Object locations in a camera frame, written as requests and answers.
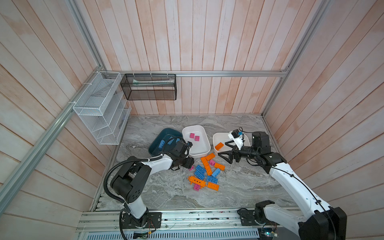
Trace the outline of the long orange technic lego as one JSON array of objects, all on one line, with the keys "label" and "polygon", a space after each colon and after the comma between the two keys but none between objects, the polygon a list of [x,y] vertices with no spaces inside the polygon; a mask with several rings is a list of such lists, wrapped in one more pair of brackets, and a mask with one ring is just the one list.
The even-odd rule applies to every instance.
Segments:
[{"label": "long orange technic lego", "polygon": [[188,180],[190,181],[191,184],[196,184],[199,185],[200,187],[204,188],[207,186],[207,183],[203,180],[200,180],[194,176],[188,177]]}]

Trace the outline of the long light blue lego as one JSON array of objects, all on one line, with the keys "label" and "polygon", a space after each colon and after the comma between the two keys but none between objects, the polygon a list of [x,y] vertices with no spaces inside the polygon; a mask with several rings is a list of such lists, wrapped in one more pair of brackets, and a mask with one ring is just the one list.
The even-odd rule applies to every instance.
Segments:
[{"label": "long light blue lego", "polygon": [[165,140],[161,140],[160,144],[159,144],[159,149],[162,150],[165,146],[166,142]]}]

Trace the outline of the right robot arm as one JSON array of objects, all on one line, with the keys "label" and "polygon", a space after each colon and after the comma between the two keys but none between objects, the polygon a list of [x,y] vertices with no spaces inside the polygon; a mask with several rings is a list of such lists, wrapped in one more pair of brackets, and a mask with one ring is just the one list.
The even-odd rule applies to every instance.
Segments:
[{"label": "right robot arm", "polygon": [[302,240],[344,240],[347,231],[347,214],[339,207],[333,208],[310,189],[294,172],[286,159],[272,152],[269,135],[253,132],[252,144],[244,145],[244,132],[239,129],[228,134],[225,145],[231,150],[218,155],[229,164],[242,158],[254,167],[261,167],[286,190],[295,201],[301,213],[295,214],[266,200],[255,205],[251,224],[276,223]]}]

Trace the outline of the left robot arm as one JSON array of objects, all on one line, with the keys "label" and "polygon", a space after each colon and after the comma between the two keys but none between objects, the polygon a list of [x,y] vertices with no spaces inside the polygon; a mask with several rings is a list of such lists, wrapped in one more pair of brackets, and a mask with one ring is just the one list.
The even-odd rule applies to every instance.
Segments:
[{"label": "left robot arm", "polygon": [[180,167],[189,169],[194,159],[189,156],[193,144],[183,139],[175,141],[170,148],[163,148],[158,156],[148,159],[129,157],[113,166],[103,181],[105,193],[123,205],[119,216],[120,228],[131,225],[135,228],[151,228],[156,220],[150,215],[141,198],[150,175]]}]

